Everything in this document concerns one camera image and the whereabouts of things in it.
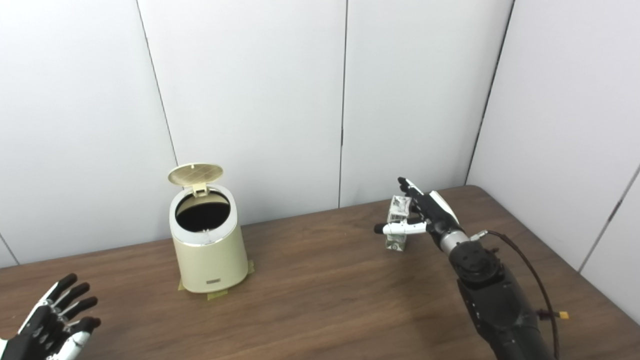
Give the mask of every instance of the trash can lid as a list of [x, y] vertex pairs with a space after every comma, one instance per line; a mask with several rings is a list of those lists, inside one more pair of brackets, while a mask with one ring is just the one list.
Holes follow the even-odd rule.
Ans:
[[219, 179], [222, 173], [218, 165], [190, 163], [171, 170], [169, 181], [180, 186], [192, 186], [194, 196], [206, 196], [207, 183]]

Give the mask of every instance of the wooden table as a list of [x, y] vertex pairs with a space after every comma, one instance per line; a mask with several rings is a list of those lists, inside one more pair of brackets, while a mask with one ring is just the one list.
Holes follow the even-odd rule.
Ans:
[[[560, 321], [567, 360], [640, 357], [640, 327], [481, 189], [441, 192], [469, 234], [493, 229], [528, 255]], [[177, 291], [171, 241], [0, 270], [0, 337], [17, 330], [61, 276], [88, 281], [102, 326], [81, 359], [494, 359], [476, 334], [447, 258], [427, 235], [405, 252], [372, 231], [388, 201], [243, 227], [256, 272], [206, 301]], [[529, 300], [540, 291], [520, 258], [487, 236]], [[550, 325], [541, 328], [550, 342]]]

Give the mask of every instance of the robotic arm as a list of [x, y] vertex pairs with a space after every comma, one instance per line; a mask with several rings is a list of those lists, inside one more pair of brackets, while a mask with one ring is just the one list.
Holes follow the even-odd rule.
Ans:
[[20, 326], [18, 334], [10, 340], [0, 339], [0, 360], [74, 360], [93, 330], [100, 326], [100, 319], [84, 317], [69, 321], [81, 311], [98, 303], [89, 297], [71, 305], [89, 291], [84, 282], [69, 289], [77, 281], [69, 274], [51, 286], [36, 303]]
[[378, 224], [374, 232], [431, 235], [458, 275], [471, 320], [497, 360], [555, 359], [538, 330], [537, 314], [513, 274], [494, 252], [476, 241], [487, 231], [469, 238], [437, 192], [425, 195], [411, 181], [403, 177], [398, 181], [401, 191], [412, 198], [412, 211], [418, 213], [419, 221]]

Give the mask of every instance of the lid hinge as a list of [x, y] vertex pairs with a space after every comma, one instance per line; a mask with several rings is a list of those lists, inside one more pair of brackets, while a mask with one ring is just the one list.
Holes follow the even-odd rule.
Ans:
[[193, 184], [191, 187], [193, 188], [194, 197], [203, 197], [209, 194], [207, 183]]

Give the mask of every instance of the white wall panel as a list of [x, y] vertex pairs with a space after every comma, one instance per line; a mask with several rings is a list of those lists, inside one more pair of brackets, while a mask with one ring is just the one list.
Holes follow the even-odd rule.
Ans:
[[141, 0], [180, 163], [244, 224], [337, 207], [345, 0]]
[[640, 286], [637, 285], [639, 216], [640, 181], [636, 179], [582, 269], [582, 275], [591, 284], [637, 323], [640, 323]]
[[511, 0], [350, 0], [340, 205], [465, 181]]
[[468, 183], [578, 268], [640, 154], [640, 3], [518, 0]]
[[0, 229], [30, 262], [169, 237], [175, 166], [135, 0], [0, 2]]
[[13, 265], [18, 265], [18, 263], [15, 262], [15, 259], [11, 256], [11, 253], [4, 242], [0, 240], [0, 268], [6, 268], [7, 266]]

